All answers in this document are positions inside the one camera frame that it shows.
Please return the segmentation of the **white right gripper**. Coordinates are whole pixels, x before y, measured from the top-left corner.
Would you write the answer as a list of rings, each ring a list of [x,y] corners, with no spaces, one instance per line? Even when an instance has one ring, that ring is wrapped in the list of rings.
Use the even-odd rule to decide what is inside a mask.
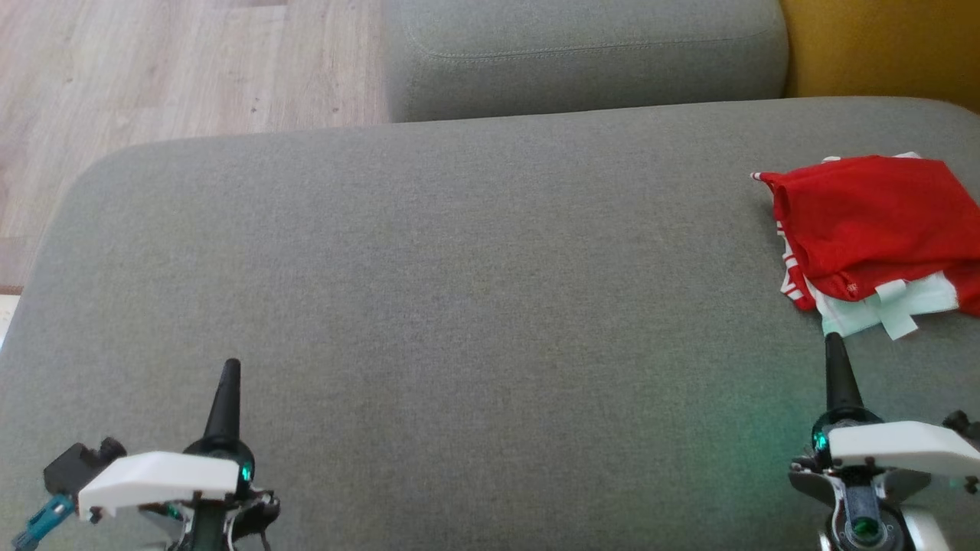
[[[864,402],[844,338],[826,335],[824,351],[826,416],[839,422],[816,429],[789,468],[795,490],[830,510],[818,548],[949,550],[938,520],[910,499],[934,477],[978,493],[978,423],[959,410],[940,425],[857,422]]]

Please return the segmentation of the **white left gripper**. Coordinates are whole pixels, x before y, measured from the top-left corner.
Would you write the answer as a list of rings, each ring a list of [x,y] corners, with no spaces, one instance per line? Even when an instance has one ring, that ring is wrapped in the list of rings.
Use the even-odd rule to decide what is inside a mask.
[[[256,459],[240,441],[241,363],[225,360],[203,439],[185,452],[145,452],[112,461],[77,495],[88,523],[134,508],[160,520],[162,550],[238,550],[255,536],[272,549],[267,530],[280,499],[255,486]]]

